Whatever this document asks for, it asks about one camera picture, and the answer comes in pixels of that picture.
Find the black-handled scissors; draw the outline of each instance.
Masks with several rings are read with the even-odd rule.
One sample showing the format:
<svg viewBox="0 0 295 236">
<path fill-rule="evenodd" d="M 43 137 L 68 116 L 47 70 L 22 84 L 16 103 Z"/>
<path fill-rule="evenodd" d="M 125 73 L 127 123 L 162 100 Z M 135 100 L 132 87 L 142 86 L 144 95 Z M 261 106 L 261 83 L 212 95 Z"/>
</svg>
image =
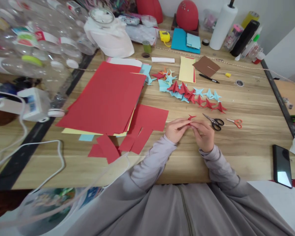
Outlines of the black-handled scissors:
<svg viewBox="0 0 295 236">
<path fill-rule="evenodd" d="M 212 119 L 212 118 L 208 117 L 206 114 L 203 114 L 203 115 L 212 122 L 213 129 L 215 129 L 216 131 L 220 131 L 222 129 L 221 126 L 224 125 L 223 120 L 221 120 L 221 119 Z"/>
</svg>

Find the black smartphone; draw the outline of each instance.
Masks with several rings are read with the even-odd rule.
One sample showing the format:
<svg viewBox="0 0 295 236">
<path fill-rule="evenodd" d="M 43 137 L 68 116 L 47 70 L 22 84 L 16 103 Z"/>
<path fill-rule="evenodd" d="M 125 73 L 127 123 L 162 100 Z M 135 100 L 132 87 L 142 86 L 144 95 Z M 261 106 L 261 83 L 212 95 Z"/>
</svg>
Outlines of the black smartphone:
<svg viewBox="0 0 295 236">
<path fill-rule="evenodd" d="M 278 184 L 292 188 L 291 163 L 289 151 L 277 145 L 273 145 L 273 178 Z"/>
</svg>

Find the red egg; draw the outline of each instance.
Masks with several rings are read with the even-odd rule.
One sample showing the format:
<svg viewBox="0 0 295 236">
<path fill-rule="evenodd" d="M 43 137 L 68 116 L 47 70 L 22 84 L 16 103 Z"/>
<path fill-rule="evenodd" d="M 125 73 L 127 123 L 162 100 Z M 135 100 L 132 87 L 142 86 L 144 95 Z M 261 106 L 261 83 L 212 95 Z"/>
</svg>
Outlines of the red egg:
<svg viewBox="0 0 295 236">
<path fill-rule="evenodd" d="M 191 0 L 183 0 L 177 9 L 176 21 L 184 30 L 196 30 L 199 23 L 198 8 Z"/>
</svg>

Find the gray jacket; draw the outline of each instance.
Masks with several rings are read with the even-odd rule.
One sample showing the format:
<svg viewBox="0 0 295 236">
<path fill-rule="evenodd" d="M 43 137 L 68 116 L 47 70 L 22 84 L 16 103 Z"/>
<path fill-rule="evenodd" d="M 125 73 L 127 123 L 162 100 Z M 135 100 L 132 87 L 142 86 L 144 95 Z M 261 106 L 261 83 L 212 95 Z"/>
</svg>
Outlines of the gray jacket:
<svg viewBox="0 0 295 236">
<path fill-rule="evenodd" d="M 154 143 L 66 235 L 295 235 L 266 198 L 236 175 L 217 146 L 210 153 L 199 150 L 212 183 L 154 185 L 175 149 L 166 136 Z"/>
</svg>

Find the person's right hand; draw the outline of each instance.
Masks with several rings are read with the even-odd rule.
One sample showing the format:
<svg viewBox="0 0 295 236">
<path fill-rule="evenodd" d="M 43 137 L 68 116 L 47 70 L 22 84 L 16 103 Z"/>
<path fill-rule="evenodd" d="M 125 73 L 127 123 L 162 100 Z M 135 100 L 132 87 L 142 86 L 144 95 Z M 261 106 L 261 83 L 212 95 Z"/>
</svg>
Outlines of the person's right hand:
<svg viewBox="0 0 295 236">
<path fill-rule="evenodd" d="M 214 130 L 205 121 L 190 123 L 196 142 L 203 152 L 211 152 L 214 148 Z"/>
</svg>

